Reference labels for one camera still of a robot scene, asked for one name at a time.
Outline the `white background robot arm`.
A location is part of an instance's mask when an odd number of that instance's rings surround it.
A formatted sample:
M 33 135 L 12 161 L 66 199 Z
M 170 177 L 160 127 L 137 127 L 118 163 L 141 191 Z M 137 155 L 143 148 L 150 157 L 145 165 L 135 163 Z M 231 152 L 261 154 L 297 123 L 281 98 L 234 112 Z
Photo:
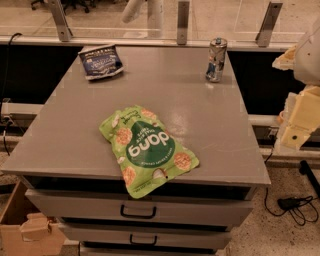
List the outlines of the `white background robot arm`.
M 164 0 L 127 0 L 122 12 L 123 23 L 145 18 L 147 38 L 159 39 L 163 36 Z

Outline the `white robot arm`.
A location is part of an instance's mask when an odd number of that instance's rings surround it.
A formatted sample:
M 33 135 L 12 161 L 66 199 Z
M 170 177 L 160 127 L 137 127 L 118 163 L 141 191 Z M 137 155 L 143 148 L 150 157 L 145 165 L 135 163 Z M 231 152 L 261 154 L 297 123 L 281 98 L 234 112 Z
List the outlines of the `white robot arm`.
M 294 78 L 305 85 L 298 94 L 288 94 L 276 140 L 278 148 L 299 150 L 320 127 L 320 18 L 272 67 L 292 70 Z

